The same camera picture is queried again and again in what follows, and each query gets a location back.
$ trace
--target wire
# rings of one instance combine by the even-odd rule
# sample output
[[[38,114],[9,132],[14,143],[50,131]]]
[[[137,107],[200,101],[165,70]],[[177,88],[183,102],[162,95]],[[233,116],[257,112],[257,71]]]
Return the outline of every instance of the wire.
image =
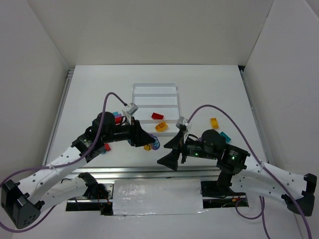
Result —
[[[260,199],[260,204],[261,204],[261,212],[260,212],[260,214],[258,214],[258,215],[255,216],[255,217],[252,217],[252,218],[247,217],[247,216],[241,214],[241,213],[239,212],[239,210],[238,210],[238,205],[239,205],[239,203],[242,202],[242,201],[244,201],[245,199],[246,199],[246,198],[242,198],[242,199],[237,200],[236,205],[235,205],[236,212],[237,212],[240,216],[242,216],[243,218],[248,219],[248,220],[255,220],[255,219],[257,219],[257,218],[260,218],[260,217],[263,215],[263,213],[264,213],[264,209],[265,209],[265,199],[264,199],[263,197],[259,197],[259,199]]]
[[[73,198],[73,200],[75,201],[76,206],[77,206],[78,210],[80,211],[81,208],[80,208],[80,204],[79,204],[78,200],[75,197]]]
[[[192,120],[192,118],[194,117],[194,115],[202,108],[204,107],[211,107],[211,108],[214,108],[220,112],[222,112],[232,123],[233,125],[237,128],[237,130],[239,131],[240,135],[242,136],[242,138],[244,139],[247,147],[249,148],[249,150],[251,151],[252,155],[255,157],[256,161],[262,165],[261,161],[258,159],[257,155],[255,154],[254,150],[252,149],[252,147],[250,146],[247,138],[245,137],[245,135],[243,134],[243,132],[241,131],[241,129],[238,127],[238,125],[235,123],[235,121],[229,116],[229,114],[227,114],[225,111],[223,111],[221,108],[217,107],[217,106],[213,106],[213,105],[202,105],[200,107],[198,107],[194,112],[193,114],[189,117],[188,121],[187,122],[190,122]],[[309,239],[312,239],[312,234],[311,234],[311,230],[310,230],[310,226],[308,224],[308,221],[302,211],[302,209],[300,208],[299,204],[296,202],[296,200],[294,199],[294,197],[292,196],[292,194],[289,192],[289,190],[280,182],[280,180],[272,173],[268,170],[268,168],[266,168],[265,166],[262,166],[263,169],[283,188],[283,190],[288,194],[288,196],[291,198],[291,200],[293,201],[294,205],[296,206],[298,212],[300,213],[304,223],[305,223],[305,226],[306,226],[306,229],[307,229],[307,233],[308,233],[308,238]]]
[[[125,122],[126,122],[126,116],[122,116],[120,126],[125,124]]]
[[[264,213],[264,211],[262,211],[261,218],[262,218],[262,221],[263,221],[263,227],[264,227],[264,231],[265,231],[266,237],[267,237],[268,239],[271,239],[270,236],[269,236],[269,234],[268,234],[267,228],[266,228],[265,213]]]
[[[223,207],[225,207],[226,205],[228,205],[228,204],[231,204],[231,202],[229,202],[229,203],[225,203],[224,205],[222,205],[221,207],[223,208]]]
[[[100,195],[98,193],[98,207],[99,207],[99,211],[101,210],[101,205],[100,205]]]
[[[198,138],[196,135],[194,135],[194,134],[191,134],[191,133],[190,133],[190,134],[188,135],[188,137],[190,137],[190,136],[196,138],[197,140],[199,140],[199,138]]]
[[[204,193],[204,196],[203,196],[203,197],[224,199],[224,198],[227,197],[227,195],[224,195],[224,196],[210,196],[209,194]]]
[[[70,178],[63,178],[63,179],[61,180],[61,183],[63,183],[64,180],[72,181],[72,179],[70,179]]]
[[[109,92],[105,98],[104,98],[104,103],[103,103],[103,110],[102,110],[102,115],[101,115],[101,120],[100,122],[103,122],[104,120],[104,114],[105,114],[105,108],[106,108],[106,103],[108,100],[108,97],[110,95],[115,96],[116,98],[118,98],[118,100],[124,105],[127,106],[127,104],[114,92]],[[85,158],[94,148],[95,144],[97,143],[97,141],[99,140],[99,136],[102,130],[102,124],[99,125],[98,131],[96,133],[95,139],[93,141],[93,143],[91,144],[91,146],[89,147],[89,149],[81,156],[79,157],[77,160],[74,160],[73,162],[70,163],[66,163],[66,164],[61,164],[61,165],[55,165],[54,168],[62,168],[62,167],[66,167],[66,166],[70,166],[72,164],[75,164],[77,162],[79,162],[80,160],[82,160],[83,158]],[[0,188],[4,185],[4,183],[9,180],[11,177],[19,174],[19,173],[23,173],[23,172],[27,172],[27,171],[38,171],[38,170],[44,170],[44,169],[50,169],[49,166],[39,166],[39,167],[30,167],[30,168],[25,168],[25,169],[21,169],[18,170],[12,174],[10,174],[9,176],[7,176],[5,179],[3,179],[3,181],[0,183]],[[27,232],[29,230],[31,230],[32,228],[36,227],[37,225],[39,225],[48,215],[49,213],[53,210],[54,207],[52,207],[49,212],[38,222],[36,223],[34,226],[31,226],[30,228],[27,229],[23,229],[23,230],[14,230],[14,229],[10,229],[8,227],[6,227],[2,222],[0,222],[0,227],[2,227],[4,230],[11,232],[11,233],[22,233],[22,232]]]
[[[105,196],[105,194],[104,194],[102,191],[100,191],[100,192],[101,192],[101,193],[102,193],[102,195],[105,197],[106,201],[108,201],[108,204],[110,204],[110,201],[109,201],[108,197],[107,197],[107,196]]]

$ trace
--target white cable clip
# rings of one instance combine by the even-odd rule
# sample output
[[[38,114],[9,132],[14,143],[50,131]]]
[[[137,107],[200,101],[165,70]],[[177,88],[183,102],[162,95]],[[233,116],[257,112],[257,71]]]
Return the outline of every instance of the white cable clip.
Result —
[[[57,174],[59,174],[59,171],[52,164],[49,164],[48,167],[50,170],[54,170]]]
[[[134,103],[130,103],[122,109],[123,115],[126,117],[128,124],[131,124],[131,117],[139,109]]]
[[[263,161],[260,161],[260,162],[261,162],[261,164],[260,164],[261,169],[260,169],[259,173],[261,173],[264,170],[264,167],[265,167],[264,162]]]

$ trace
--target yellow block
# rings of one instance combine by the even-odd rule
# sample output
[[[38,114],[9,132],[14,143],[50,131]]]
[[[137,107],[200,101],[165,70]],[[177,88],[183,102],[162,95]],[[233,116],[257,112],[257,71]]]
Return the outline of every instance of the yellow block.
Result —
[[[216,118],[211,118],[210,119],[210,124],[211,124],[211,127],[214,128],[214,129],[219,128],[219,125],[218,125],[218,122],[217,122]]]
[[[152,147],[149,144],[147,144],[147,145],[144,145],[144,149],[146,151],[150,151],[152,149]]]
[[[168,125],[165,122],[161,122],[155,126],[155,129],[157,130],[157,132],[163,132],[167,130],[167,128],[168,128]]]

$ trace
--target teal block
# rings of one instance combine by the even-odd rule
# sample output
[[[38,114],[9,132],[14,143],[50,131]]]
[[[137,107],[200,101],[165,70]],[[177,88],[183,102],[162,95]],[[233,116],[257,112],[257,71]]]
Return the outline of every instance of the teal block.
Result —
[[[226,143],[229,143],[231,141],[231,138],[228,137],[228,135],[225,134],[224,132],[221,132],[219,135],[224,136],[226,138]]]

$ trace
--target white tray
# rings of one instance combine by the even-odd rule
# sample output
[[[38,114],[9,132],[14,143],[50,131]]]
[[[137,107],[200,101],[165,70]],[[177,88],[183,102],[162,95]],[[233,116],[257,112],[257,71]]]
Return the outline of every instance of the white tray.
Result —
[[[142,128],[155,136],[175,136],[179,119],[176,84],[170,83],[136,83],[133,84],[133,99],[139,109],[134,117],[141,122]],[[163,120],[152,119],[152,114],[164,116]],[[157,132],[155,126],[164,121],[168,129]]]

